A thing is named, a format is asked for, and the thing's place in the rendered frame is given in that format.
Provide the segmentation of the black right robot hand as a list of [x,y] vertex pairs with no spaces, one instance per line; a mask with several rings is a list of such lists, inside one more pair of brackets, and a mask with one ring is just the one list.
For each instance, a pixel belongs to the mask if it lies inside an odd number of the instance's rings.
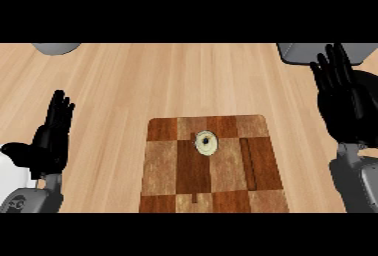
[[378,75],[352,68],[341,43],[325,52],[310,69],[328,133],[339,143],[378,148]]

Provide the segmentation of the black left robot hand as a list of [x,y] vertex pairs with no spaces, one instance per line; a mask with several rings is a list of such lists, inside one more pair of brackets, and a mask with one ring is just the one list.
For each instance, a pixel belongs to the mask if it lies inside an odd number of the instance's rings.
[[0,152],[11,158],[15,166],[30,169],[33,180],[49,174],[61,174],[67,167],[74,109],[76,104],[65,96],[65,91],[57,90],[33,142],[9,142],[0,147]]

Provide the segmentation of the cream cupcake with dark centre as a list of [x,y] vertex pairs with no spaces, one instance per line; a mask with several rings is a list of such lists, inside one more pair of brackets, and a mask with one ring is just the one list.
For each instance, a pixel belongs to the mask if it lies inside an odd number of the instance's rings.
[[219,139],[212,131],[204,130],[197,134],[195,148],[198,152],[206,156],[212,156],[216,153],[219,148]]

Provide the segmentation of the checkered wooden cutting board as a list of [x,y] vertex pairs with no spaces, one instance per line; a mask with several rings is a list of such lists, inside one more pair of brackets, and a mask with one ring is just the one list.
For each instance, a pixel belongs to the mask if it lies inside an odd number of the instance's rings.
[[[204,130],[219,139],[212,156],[195,148],[195,136]],[[263,116],[150,120],[139,211],[290,211]]]

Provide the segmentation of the grey flat appliance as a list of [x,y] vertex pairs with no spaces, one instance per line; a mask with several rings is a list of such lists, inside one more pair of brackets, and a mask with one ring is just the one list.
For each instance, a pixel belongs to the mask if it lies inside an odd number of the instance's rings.
[[[306,65],[318,61],[318,54],[327,54],[327,43],[278,43],[281,60],[290,65]],[[378,43],[344,43],[344,50],[353,66],[364,63],[378,48]]]

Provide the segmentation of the grey rounded object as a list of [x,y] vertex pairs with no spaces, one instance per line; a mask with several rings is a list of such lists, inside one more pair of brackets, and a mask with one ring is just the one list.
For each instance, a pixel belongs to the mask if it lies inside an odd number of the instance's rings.
[[64,55],[76,50],[80,43],[34,43],[33,46],[45,55]]

